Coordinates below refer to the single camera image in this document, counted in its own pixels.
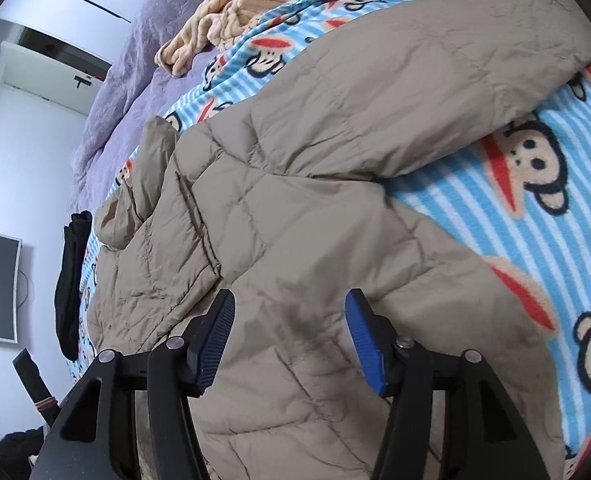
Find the beige puffer jacket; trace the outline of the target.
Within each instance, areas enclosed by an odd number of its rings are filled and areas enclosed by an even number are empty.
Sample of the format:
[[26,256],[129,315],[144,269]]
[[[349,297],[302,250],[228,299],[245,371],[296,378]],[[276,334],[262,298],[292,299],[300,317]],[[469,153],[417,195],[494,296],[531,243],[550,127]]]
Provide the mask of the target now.
[[252,98],[149,122],[97,211],[96,349],[148,351],[227,288],[215,382],[192,403],[212,479],[366,479],[389,414],[344,298],[444,353],[478,349],[547,474],[563,473],[545,332],[489,265],[384,192],[533,112],[591,61],[575,0],[416,0],[314,40]]

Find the black folded garment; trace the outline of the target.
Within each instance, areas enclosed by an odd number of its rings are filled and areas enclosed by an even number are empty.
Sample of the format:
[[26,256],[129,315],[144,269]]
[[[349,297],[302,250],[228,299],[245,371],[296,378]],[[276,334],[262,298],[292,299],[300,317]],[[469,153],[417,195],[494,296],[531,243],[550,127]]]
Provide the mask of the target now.
[[56,335],[68,361],[79,355],[80,281],[86,245],[92,230],[93,216],[88,210],[71,214],[64,227],[64,251],[55,289]]

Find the purple duvet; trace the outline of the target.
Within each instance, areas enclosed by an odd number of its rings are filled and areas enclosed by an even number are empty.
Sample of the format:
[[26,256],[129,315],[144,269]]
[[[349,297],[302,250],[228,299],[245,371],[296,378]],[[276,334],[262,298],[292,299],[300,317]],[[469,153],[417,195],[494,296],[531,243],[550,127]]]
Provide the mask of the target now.
[[82,140],[72,155],[69,210],[95,211],[142,137],[146,122],[161,116],[199,84],[212,58],[206,51],[189,73],[174,78],[154,55],[181,29],[204,0],[144,0],[122,53],[113,63],[90,110]]

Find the white door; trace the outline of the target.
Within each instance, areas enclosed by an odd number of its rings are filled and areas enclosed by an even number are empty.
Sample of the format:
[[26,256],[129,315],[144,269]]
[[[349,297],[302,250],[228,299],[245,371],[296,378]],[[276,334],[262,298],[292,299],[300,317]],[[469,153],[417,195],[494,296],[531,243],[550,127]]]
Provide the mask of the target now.
[[2,83],[87,116],[102,81],[33,50],[3,41]]

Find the beige striped knit garment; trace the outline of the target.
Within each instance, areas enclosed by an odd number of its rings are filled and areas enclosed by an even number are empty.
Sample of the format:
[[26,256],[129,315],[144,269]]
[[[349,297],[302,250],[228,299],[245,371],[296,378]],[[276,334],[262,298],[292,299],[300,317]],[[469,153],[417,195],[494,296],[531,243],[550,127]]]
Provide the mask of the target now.
[[291,0],[204,0],[177,34],[160,47],[154,62],[174,77],[184,76],[209,44],[230,48],[269,10]]

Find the white wardrobe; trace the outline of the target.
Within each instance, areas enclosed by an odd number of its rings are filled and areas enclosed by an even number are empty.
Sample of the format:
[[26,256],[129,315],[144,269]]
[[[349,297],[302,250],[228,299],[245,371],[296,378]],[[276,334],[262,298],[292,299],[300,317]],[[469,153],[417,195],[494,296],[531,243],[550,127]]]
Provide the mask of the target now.
[[5,0],[0,20],[116,62],[144,0]]

